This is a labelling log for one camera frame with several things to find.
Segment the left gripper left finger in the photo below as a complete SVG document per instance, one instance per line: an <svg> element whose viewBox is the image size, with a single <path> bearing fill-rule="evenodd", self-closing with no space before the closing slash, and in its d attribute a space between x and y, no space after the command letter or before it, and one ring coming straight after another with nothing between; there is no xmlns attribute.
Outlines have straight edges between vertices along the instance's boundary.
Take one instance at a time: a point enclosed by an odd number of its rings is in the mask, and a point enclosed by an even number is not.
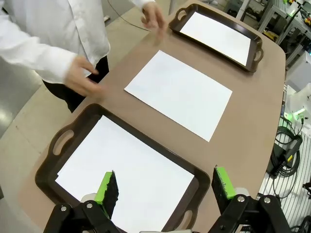
<svg viewBox="0 0 311 233"><path fill-rule="evenodd" d="M106 172L94 200L81 202L75 207L67 203L56 205L44 232L118 233L119 228L111 220L118 196L115 172Z"/></svg>

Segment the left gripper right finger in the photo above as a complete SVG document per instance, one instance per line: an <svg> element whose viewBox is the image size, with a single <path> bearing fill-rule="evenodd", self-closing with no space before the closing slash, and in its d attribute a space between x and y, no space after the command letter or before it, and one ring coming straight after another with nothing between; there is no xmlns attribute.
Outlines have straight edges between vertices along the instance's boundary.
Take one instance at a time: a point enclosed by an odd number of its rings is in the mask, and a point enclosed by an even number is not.
<svg viewBox="0 0 311 233"><path fill-rule="evenodd" d="M278 198L261 196L258 200L237 194L224 167L215 167L211 186L221 215L210 233L234 233L240 225L251 233L290 233L291 229Z"/></svg>

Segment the person's right hand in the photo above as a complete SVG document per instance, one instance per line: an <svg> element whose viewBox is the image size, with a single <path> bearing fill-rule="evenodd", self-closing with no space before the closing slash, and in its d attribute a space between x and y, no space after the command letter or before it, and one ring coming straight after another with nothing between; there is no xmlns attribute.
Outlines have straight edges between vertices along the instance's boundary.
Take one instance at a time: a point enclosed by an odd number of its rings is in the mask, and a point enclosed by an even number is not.
<svg viewBox="0 0 311 233"><path fill-rule="evenodd" d="M76 56L66 74L64 85L84 97L100 94L103 88L87 78L84 75L84 70L89 71L91 74L99 74L86 58Z"/></svg>

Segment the person's left hand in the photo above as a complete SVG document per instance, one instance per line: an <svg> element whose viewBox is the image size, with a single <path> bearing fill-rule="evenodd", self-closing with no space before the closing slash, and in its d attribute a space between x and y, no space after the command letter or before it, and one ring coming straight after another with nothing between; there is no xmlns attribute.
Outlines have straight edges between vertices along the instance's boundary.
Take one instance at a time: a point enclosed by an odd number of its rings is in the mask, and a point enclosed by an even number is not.
<svg viewBox="0 0 311 233"><path fill-rule="evenodd" d="M147 29L157 29L158 33L162 33L167 29L167 22L164 15L156 2L148 2L143 5L142 12L144 16L141 22Z"/></svg>

